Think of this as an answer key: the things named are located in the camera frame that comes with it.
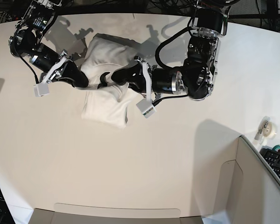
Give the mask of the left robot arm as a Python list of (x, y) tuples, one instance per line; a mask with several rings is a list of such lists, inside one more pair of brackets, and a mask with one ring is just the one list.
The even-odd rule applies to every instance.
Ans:
[[(161, 94), (166, 94), (166, 98), (189, 97), (196, 101), (205, 99), (212, 94), (214, 88), (219, 38), (227, 33), (230, 8), (230, 0), (196, 1), (187, 26), (157, 47), (157, 65), (145, 66), (145, 61), (136, 56), (134, 59), (138, 63), (115, 71), (111, 76), (112, 81), (118, 85), (128, 84), (129, 88), (147, 97), (154, 93), (154, 106), (163, 100)], [(183, 65), (165, 65), (160, 58), (161, 50), (184, 33), (189, 33), (190, 39)]]

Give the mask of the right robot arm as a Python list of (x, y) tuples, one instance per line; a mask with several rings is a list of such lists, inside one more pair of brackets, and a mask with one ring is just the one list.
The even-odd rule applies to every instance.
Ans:
[(57, 20), (59, 12), (68, 5), (67, 0), (33, 0), (26, 13), (15, 26), (8, 45), (14, 57), (28, 57), (25, 64), (31, 69), (40, 69), (44, 76), (35, 76), (35, 90), (45, 95), (48, 84), (65, 82), (74, 88), (86, 88), (89, 85), (87, 76), (78, 69), (67, 50), (57, 53), (42, 43), (42, 38)]

